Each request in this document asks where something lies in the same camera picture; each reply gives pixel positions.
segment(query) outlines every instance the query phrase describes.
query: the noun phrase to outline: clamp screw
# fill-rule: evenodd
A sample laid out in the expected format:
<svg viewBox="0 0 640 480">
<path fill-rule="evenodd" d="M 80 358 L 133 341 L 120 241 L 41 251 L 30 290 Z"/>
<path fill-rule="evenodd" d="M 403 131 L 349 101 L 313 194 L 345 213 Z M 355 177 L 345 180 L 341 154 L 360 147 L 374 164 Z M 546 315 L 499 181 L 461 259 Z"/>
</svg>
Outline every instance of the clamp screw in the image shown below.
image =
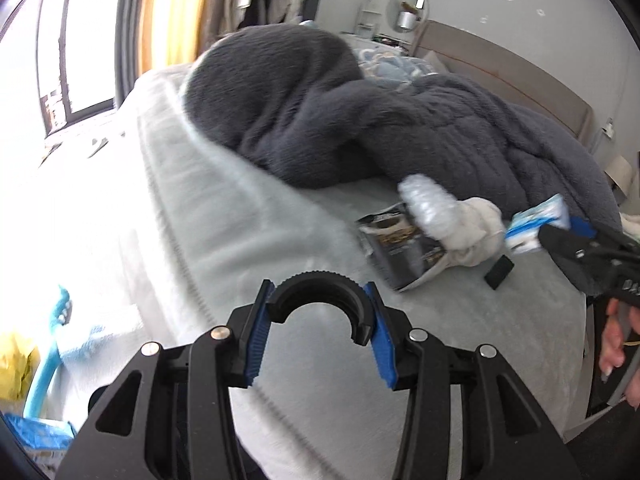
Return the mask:
<svg viewBox="0 0 640 480">
<path fill-rule="evenodd" d="M 493 359 L 498 355 L 498 351 L 491 345 L 482 345 L 480 347 L 480 355 L 487 359 Z"/>
<path fill-rule="evenodd" d="M 146 355 L 147 357 L 156 355 L 160 351 L 160 345 L 155 341 L 149 341 L 142 345 L 140 351 L 142 352 L 142 355 Z"/>
<path fill-rule="evenodd" d="M 211 337 L 217 341 L 226 339 L 230 335 L 231 335 L 231 330 L 229 329 L 228 326 L 224 326 L 224 325 L 217 326 L 211 331 Z"/>
<path fill-rule="evenodd" d="M 411 332 L 409 332 L 409 339 L 418 343 L 427 341 L 428 337 L 429 333 L 423 328 L 414 328 L 413 330 L 411 330 Z"/>
</svg>

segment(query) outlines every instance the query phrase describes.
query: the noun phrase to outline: window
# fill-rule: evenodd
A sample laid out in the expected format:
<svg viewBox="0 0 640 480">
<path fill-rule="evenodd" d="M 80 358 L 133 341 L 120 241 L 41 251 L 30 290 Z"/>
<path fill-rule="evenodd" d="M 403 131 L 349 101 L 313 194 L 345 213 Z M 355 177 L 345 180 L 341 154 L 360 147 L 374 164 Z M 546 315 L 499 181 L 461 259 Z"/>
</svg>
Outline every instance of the window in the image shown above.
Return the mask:
<svg viewBox="0 0 640 480">
<path fill-rule="evenodd" d="M 41 0 L 40 108 L 47 135 L 113 107 L 118 0 Z"/>
</svg>

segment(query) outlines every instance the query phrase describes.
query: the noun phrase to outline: yellow bag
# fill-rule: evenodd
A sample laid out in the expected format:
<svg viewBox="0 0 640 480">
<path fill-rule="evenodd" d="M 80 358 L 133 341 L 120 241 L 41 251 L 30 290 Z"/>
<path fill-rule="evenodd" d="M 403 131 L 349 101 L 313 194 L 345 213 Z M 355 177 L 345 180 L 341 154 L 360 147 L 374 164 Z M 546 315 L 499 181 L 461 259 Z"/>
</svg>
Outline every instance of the yellow bag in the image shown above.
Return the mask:
<svg viewBox="0 0 640 480">
<path fill-rule="evenodd" d="M 0 334 L 0 399 L 23 399 L 40 355 L 35 343 L 15 332 Z"/>
</svg>

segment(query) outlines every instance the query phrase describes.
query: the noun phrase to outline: hand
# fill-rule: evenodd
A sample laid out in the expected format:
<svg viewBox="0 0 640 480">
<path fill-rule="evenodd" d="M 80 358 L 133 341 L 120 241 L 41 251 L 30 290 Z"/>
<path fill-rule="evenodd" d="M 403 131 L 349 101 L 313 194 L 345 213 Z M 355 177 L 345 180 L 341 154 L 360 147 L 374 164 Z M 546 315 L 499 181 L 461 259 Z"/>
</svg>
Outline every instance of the hand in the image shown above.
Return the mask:
<svg viewBox="0 0 640 480">
<path fill-rule="evenodd" d="M 607 324 L 602 332 L 602 350 L 600 351 L 600 370 L 606 376 L 613 368 L 619 368 L 625 362 L 622 327 L 618 322 L 618 303 L 620 300 L 612 298 L 607 305 Z M 640 309 L 632 307 L 629 311 L 629 321 L 634 332 L 640 334 Z M 625 390 L 626 401 L 634 408 L 640 406 L 640 369 L 631 379 Z"/>
</svg>

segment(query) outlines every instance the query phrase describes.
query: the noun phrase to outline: window frame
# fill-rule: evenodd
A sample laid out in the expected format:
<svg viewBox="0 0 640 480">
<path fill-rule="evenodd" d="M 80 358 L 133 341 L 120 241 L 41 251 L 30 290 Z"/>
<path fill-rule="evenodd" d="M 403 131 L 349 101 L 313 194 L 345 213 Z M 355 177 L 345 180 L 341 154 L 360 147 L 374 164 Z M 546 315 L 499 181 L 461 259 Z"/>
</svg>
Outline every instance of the window frame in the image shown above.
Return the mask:
<svg viewBox="0 0 640 480">
<path fill-rule="evenodd" d="M 59 70 L 60 70 L 60 89 L 61 89 L 61 98 L 62 104 L 65 110 L 65 124 L 60 126 L 59 128 L 51 128 L 49 129 L 49 120 L 47 117 L 47 112 L 42 102 L 42 89 L 40 88 L 40 77 L 39 77 L 39 65 L 38 65 L 38 35 L 40 33 L 40 18 L 42 16 L 42 6 L 44 0 L 40 0 L 38 5 L 38 23 L 36 25 L 36 42 L 35 42 L 35 53 L 36 53 L 36 78 L 38 85 L 38 99 L 40 101 L 40 111 L 42 112 L 42 121 L 45 125 L 45 138 L 49 137 L 51 134 L 60 132 L 65 128 L 72 126 L 73 124 L 77 124 L 85 119 L 93 117 L 102 112 L 106 112 L 108 110 L 113 109 L 114 98 L 107 99 L 106 101 L 102 101 L 99 103 L 95 103 L 87 108 L 82 108 L 81 110 L 73 112 L 71 110 L 71 100 L 69 99 L 69 86 L 68 80 L 66 77 L 66 22 L 69 12 L 69 1 L 63 0 L 62 3 L 62 16 L 60 19 L 60 34 L 58 36 L 58 46 L 59 46 Z"/>
</svg>

